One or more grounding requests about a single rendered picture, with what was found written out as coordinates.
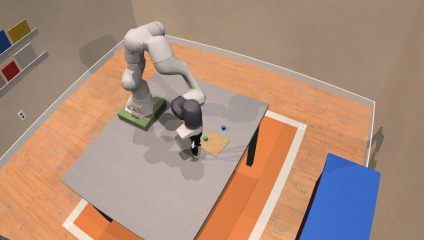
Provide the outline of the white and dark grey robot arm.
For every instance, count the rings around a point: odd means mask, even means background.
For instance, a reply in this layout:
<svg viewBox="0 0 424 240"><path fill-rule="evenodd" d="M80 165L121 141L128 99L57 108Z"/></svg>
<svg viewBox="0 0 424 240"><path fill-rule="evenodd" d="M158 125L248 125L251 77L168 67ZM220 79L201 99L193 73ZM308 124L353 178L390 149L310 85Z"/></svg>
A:
<svg viewBox="0 0 424 240"><path fill-rule="evenodd" d="M203 130L201 106L206 95L198 85L186 63L179 60L170 43L165 38L165 28L154 21L138 28L130 29L124 37L124 59L127 61L121 78L121 86L131 91L125 111L142 119L155 112L157 104L147 81L142 79L146 66L144 52L147 51L154 68L161 75L182 75L189 90L173 99L171 111L184 123L176 130L185 140L199 135Z"/></svg>

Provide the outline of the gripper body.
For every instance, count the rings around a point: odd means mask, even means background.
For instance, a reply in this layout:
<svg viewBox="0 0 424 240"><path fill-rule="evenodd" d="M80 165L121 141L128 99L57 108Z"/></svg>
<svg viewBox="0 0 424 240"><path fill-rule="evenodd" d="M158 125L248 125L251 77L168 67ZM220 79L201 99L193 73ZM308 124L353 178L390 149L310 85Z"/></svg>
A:
<svg viewBox="0 0 424 240"><path fill-rule="evenodd" d="M193 135L193 136L191 136L189 138L191 139L191 142L192 143L194 141L194 143L196 144L197 143L197 139L199 139L201 136L202 136L202 132L200 134L198 134L198 135Z"/></svg>

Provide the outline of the tan square mat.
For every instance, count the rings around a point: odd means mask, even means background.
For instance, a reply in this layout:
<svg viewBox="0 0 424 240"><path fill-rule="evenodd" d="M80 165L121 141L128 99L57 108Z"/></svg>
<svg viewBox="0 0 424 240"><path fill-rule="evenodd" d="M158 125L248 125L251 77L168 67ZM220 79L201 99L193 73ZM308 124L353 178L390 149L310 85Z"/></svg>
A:
<svg viewBox="0 0 424 240"><path fill-rule="evenodd" d="M207 141L202 139L200 141L200 148L209 154L217 157L217 155L223 150L223 148L228 144L229 140L220 136L219 134L210 131L206 137L208 137Z"/></svg>

